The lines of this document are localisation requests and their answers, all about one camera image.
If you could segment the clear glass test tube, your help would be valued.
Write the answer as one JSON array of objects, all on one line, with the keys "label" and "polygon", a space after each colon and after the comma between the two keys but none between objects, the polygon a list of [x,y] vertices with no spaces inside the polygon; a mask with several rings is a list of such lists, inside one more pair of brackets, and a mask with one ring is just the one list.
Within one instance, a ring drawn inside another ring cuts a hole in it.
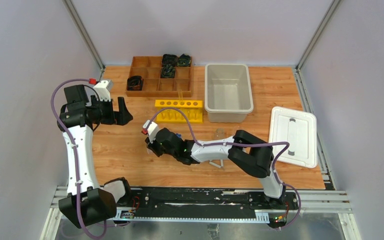
[{"label": "clear glass test tube", "polygon": [[184,98],[183,98],[183,91],[182,91],[181,89],[178,89],[177,92],[178,92],[178,98],[179,98],[179,100],[180,100],[180,101],[183,101],[183,100],[184,100]]}]

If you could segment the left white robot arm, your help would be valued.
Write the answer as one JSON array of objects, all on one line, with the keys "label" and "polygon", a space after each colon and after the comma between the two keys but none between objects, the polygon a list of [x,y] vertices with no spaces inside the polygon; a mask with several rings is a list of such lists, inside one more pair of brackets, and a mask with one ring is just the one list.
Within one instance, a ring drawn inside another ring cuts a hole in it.
[{"label": "left white robot arm", "polygon": [[112,82],[104,80],[91,89],[78,84],[64,88],[66,104],[55,115],[66,143],[68,160],[67,196],[58,202],[59,210],[79,229],[116,216],[117,204],[129,206],[133,193],[128,181],[119,177],[100,185],[93,158],[93,135],[99,125],[124,126],[133,120],[123,97],[113,109]]}]

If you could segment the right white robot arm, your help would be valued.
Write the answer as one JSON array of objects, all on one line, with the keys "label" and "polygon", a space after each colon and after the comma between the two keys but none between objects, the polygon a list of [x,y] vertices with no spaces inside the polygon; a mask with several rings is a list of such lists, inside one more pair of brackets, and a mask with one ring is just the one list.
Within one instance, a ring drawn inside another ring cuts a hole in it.
[{"label": "right white robot arm", "polygon": [[276,173],[278,157],[273,153],[273,147],[279,146],[280,142],[266,142],[245,130],[237,130],[233,136],[213,141],[182,139],[167,128],[143,128],[141,132],[146,135],[146,147],[158,157],[170,155],[188,166],[213,160],[230,160],[260,181],[266,204],[270,208],[278,209],[286,202],[286,186]]}]

